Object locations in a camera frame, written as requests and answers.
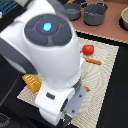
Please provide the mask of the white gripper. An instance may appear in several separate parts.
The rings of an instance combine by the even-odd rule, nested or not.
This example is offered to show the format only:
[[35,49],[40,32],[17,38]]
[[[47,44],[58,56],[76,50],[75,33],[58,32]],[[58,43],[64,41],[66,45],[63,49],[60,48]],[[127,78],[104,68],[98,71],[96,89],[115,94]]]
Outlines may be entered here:
[[81,84],[77,88],[54,89],[43,83],[35,99],[41,116],[56,126],[62,114],[74,118],[84,100],[86,89]]

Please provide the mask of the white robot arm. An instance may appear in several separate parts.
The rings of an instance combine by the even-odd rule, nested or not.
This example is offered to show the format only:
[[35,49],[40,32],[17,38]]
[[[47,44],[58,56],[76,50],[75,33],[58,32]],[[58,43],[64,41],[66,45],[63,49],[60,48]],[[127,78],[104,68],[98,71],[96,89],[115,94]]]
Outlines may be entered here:
[[22,73],[43,76],[35,104],[41,116],[56,125],[63,112],[81,104],[74,96],[81,88],[86,61],[58,0],[15,1],[26,11],[0,31],[0,55]]

